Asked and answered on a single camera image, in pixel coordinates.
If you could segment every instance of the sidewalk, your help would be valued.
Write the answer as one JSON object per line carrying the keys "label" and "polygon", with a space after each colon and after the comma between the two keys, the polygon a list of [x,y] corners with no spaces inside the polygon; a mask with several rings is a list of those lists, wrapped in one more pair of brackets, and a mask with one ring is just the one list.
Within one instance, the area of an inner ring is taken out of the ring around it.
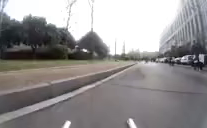
{"label": "sidewalk", "polygon": [[105,71],[128,64],[127,62],[88,64],[73,67],[43,68],[39,70],[22,70],[0,73],[0,90],[33,86],[53,80]]}
{"label": "sidewalk", "polygon": [[[184,68],[192,68],[192,67],[189,66],[189,65],[178,65],[178,64],[175,64],[175,66],[184,67]],[[204,68],[203,68],[203,71],[207,72],[207,67],[204,67]]]}

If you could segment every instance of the gray pavement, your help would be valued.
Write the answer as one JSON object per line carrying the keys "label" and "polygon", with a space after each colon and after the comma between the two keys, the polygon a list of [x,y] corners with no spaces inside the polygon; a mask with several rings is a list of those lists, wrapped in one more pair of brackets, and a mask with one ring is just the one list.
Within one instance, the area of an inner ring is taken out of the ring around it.
{"label": "gray pavement", "polygon": [[207,73],[138,64],[104,84],[0,128],[207,128]]}

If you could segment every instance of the grass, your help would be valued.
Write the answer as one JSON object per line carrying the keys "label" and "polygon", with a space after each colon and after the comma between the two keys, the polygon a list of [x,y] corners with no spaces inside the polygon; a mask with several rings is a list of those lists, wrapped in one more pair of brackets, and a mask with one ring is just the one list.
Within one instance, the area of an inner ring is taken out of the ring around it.
{"label": "grass", "polygon": [[35,69],[35,68],[47,68],[57,66],[71,66],[91,63],[106,63],[110,61],[88,61],[88,60],[47,60],[47,61],[0,61],[0,72],[1,71],[14,71],[22,69]]}

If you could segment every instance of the white building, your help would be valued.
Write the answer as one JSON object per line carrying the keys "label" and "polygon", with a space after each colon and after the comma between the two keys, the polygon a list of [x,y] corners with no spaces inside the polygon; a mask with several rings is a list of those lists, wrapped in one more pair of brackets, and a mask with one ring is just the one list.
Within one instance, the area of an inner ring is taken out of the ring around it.
{"label": "white building", "polygon": [[205,43],[206,29],[203,22],[202,7],[204,0],[181,0],[178,14],[160,40],[160,53],[170,50],[171,46],[192,44],[196,40]]}

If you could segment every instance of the overcast sky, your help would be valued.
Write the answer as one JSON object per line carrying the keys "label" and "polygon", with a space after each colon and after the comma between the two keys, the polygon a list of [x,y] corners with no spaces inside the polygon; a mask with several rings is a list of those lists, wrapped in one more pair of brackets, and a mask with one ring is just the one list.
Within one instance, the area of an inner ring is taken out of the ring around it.
{"label": "overcast sky", "polygon": [[[22,20],[25,15],[46,17],[48,23],[66,26],[67,0],[9,0],[5,12]],[[125,41],[126,51],[158,51],[163,29],[174,19],[179,0],[95,0],[94,31],[114,53],[121,53]],[[78,0],[73,7],[71,33],[80,39],[90,31],[88,0]]]}

